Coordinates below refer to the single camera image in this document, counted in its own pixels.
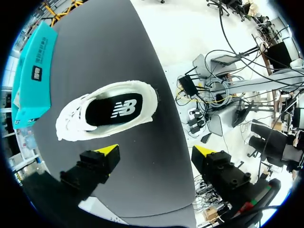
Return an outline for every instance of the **black cable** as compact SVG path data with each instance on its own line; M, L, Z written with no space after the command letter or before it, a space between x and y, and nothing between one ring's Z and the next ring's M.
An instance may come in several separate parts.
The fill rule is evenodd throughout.
M235 51L235 50L233 49L233 47L231 46L231 44L230 44L230 42L228 41L228 38L227 38L227 36L226 36L225 30L224 30L224 26L223 26L223 21L222 21L222 15L221 15L221 11L222 11L222 5L221 5L221 4L222 4L222 0L219 0L219 21L220 21L220 25L221 25L221 28L222 28L223 35L224 35L224 37L225 37L225 40L226 40L227 44L229 45L229 47L231 48L231 50L234 52L234 54L235 54L236 56L239 56L239 54L237 54L236 51ZM275 81L276 81L276 80L273 80L273 79L271 79L271 78L269 78L269 77L265 77L264 75L258 73L258 72L255 71L254 69L252 69L250 66L248 66L248 64L246 64L246 63L244 62L244 60L242 60L242 58L240 58L240 60L241 60L247 67L249 67L253 72L255 72L256 74L260 75L261 77L263 77L263 78L265 78L265 79L267 79L267 80L269 80L269 81L272 81L272 82L275 82ZM290 85L290 84L287 84L287 83L283 83L283 82L279 82L279 83L281 83L281 84L283 84L283 85L286 85L286 86L293 86L293 85Z

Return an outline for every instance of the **white wall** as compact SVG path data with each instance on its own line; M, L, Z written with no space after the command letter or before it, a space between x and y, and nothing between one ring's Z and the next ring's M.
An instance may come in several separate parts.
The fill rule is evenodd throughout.
M287 25L283 24L283 22L281 21L280 18L276 18L276 19L272 20L271 23L275 24L275 29L278 31L280 31L281 29L283 29L284 27L287 26ZM280 37L281 39L284 39L284 38L287 38L290 36L288 29L284 29L282 32L280 32L280 34L282 35L282 37ZM299 52L298 52L293 40L291 38L287 38L287 39L284 39L283 42L285 43L285 45L287 47L291 60L298 59Z

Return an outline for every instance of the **black tabletop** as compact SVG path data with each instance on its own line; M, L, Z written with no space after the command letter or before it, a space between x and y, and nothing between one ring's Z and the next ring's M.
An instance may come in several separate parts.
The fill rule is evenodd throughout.
M120 217L175 211L194 200L189 152L168 82L128 0L90 0L54 26L51 108L34 125L50 173L76 164L79 154L119 144L121 160L94 195ZM114 82L140 80L159 94L153 122L106 138L58 141L55 122L70 101Z

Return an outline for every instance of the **black insole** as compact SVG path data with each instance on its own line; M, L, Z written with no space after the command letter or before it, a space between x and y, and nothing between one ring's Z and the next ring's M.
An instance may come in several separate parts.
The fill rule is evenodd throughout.
M87 107L86 122L92 126L123 124L139 116L143 99L140 94L123 94L94 100Z

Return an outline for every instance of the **electronic device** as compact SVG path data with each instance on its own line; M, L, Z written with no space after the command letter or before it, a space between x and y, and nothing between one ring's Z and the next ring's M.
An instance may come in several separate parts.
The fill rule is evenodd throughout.
M187 95L193 96L199 93L189 75L181 77L179 82Z
M237 105L230 105L219 111L211 112L211 118L207 124L209 131L218 136L223 136L225 133L233 129L232 123L235 120L235 114L237 111Z
M223 56L211 59L211 62L216 62L216 63L219 63L223 66L229 66L229 65L231 65L233 63L236 63L240 60L241 60L241 58L237 57L237 56L223 55Z

